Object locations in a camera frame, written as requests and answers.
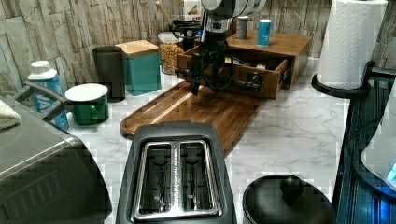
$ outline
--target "wooden cutting board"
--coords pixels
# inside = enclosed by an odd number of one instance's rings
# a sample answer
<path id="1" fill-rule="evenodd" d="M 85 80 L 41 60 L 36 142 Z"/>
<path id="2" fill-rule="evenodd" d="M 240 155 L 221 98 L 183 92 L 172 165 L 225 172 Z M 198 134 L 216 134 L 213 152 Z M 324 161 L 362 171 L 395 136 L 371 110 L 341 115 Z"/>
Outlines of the wooden cutting board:
<path id="1" fill-rule="evenodd" d="M 230 91 L 213 92 L 205 86 L 194 96 L 191 84 L 181 82 L 126 117 L 120 128 L 124 134 L 134 135 L 139 126 L 164 121 L 209 122 L 226 155 L 266 101 Z"/>

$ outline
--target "blue cup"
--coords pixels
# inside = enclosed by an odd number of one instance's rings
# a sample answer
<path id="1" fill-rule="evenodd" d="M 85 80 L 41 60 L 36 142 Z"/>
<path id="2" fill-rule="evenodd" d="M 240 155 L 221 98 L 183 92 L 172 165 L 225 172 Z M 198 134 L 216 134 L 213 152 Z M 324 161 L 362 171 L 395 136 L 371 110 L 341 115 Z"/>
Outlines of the blue cup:
<path id="1" fill-rule="evenodd" d="M 271 21 L 260 20 L 259 21 L 259 33 L 257 34 L 257 45 L 268 46 L 270 43 L 271 34 Z"/>

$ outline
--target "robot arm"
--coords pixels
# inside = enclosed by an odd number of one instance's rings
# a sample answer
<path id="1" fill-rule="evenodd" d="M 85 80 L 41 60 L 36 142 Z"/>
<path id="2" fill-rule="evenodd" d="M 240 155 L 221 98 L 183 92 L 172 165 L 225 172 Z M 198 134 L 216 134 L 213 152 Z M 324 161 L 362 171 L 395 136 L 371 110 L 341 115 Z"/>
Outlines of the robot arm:
<path id="1" fill-rule="evenodd" d="M 258 13 L 265 0 L 201 0 L 205 13 L 216 21 Z"/>
<path id="2" fill-rule="evenodd" d="M 214 91 L 224 90 L 232 82 L 233 57 L 230 57 L 228 72 L 225 74 L 223 71 L 228 47 L 225 31 L 229 30 L 233 17 L 260 12 L 265 0 L 201 0 L 201 3 L 205 13 L 201 19 L 200 51 L 192 55 L 188 69 L 177 70 L 177 73 L 191 78 L 191 92 L 195 95 L 202 79 Z"/>

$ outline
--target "small appliance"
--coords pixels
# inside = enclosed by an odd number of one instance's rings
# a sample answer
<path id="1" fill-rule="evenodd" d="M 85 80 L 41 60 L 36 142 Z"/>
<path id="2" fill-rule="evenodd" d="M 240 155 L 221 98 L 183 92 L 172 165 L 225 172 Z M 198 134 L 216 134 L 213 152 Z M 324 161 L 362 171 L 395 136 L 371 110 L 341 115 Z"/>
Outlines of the small appliance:
<path id="1" fill-rule="evenodd" d="M 396 198 L 396 85 L 389 95 L 384 116 L 369 145 L 361 153 L 361 162 L 388 186 L 374 186 Z"/>
<path id="2" fill-rule="evenodd" d="M 15 98 L 31 87 L 40 88 L 26 85 Z M 43 120 L 58 109 L 44 116 L 13 97 L 0 100 L 21 116 L 21 124 L 0 130 L 0 223 L 103 223 L 111 203 L 95 160 L 78 138 Z"/>
<path id="3" fill-rule="evenodd" d="M 116 223 L 236 223 L 233 195 L 211 124 L 139 127 L 126 163 Z"/>

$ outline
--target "paper towel roll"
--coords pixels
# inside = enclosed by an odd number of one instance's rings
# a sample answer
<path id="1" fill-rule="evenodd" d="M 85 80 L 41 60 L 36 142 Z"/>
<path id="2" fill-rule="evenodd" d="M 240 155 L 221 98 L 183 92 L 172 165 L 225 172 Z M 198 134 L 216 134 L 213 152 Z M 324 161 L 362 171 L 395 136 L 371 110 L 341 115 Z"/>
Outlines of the paper towel roll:
<path id="1" fill-rule="evenodd" d="M 333 0 L 320 56 L 318 80 L 337 89 L 361 86 L 384 18 L 386 0 Z"/>

